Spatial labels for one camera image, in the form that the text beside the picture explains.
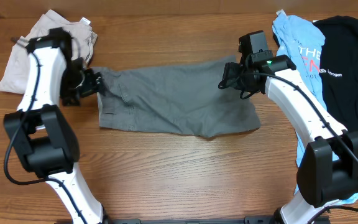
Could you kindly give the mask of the grey shorts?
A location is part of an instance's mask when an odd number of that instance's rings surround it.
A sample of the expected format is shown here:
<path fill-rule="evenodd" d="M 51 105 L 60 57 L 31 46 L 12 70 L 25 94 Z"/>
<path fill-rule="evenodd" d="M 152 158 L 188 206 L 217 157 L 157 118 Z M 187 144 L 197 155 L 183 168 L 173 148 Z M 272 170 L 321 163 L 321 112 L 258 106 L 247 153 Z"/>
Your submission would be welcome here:
<path fill-rule="evenodd" d="M 255 106 L 230 88 L 220 90 L 233 55 L 191 65 L 115 71 L 96 67 L 106 87 L 98 95 L 102 128 L 212 138 L 261 126 Z"/>

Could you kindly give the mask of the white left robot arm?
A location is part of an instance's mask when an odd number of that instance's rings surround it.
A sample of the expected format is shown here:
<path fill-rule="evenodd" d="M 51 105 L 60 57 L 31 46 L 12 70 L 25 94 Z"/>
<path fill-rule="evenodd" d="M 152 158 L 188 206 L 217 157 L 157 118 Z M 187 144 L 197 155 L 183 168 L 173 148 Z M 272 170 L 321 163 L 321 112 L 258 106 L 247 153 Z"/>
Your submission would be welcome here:
<path fill-rule="evenodd" d="M 4 174 L 16 185 L 51 186 L 73 223 L 110 223 L 80 171 L 78 139 L 59 108 L 106 91 L 100 73 L 86 68 L 82 57 L 72 58 L 72 40 L 59 27 L 27 41 L 27 88 L 17 111 L 4 117 L 10 139 Z"/>

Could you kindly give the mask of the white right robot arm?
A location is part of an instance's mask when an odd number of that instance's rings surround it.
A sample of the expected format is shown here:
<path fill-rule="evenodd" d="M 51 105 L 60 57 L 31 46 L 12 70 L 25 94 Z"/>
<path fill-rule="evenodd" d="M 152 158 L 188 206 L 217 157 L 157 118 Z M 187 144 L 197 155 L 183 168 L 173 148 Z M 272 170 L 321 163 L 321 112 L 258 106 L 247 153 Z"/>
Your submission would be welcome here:
<path fill-rule="evenodd" d="M 229 62 L 218 87 L 267 95 L 305 147 L 294 198 L 271 217 L 247 217 L 245 223 L 329 223 L 323 213 L 358 193 L 358 131 L 349 132 L 321 106 L 288 56 L 252 65 Z"/>

